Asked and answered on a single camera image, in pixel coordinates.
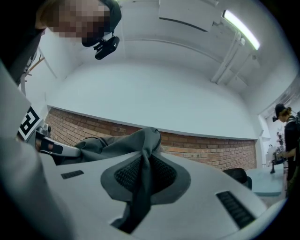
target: fluorescent light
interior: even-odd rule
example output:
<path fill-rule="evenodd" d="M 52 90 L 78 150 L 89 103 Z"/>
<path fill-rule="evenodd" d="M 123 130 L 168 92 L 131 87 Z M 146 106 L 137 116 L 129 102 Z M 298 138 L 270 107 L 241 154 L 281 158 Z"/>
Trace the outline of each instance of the fluorescent light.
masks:
<path fill-rule="evenodd" d="M 253 35 L 253 33 L 243 24 L 243 22 L 238 19 L 235 15 L 233 15 L 230 11 L 226 10 L 224 12 L 224 18 L 232 23 L 236 28 L 238 28 L 243 35 L 245 35 L 246 38 L 250 41 L 250 43 L 253 45 L 253 47 L 257 50 L 260 47 L 259 42 L 257 41 L 256 37 Z"/>

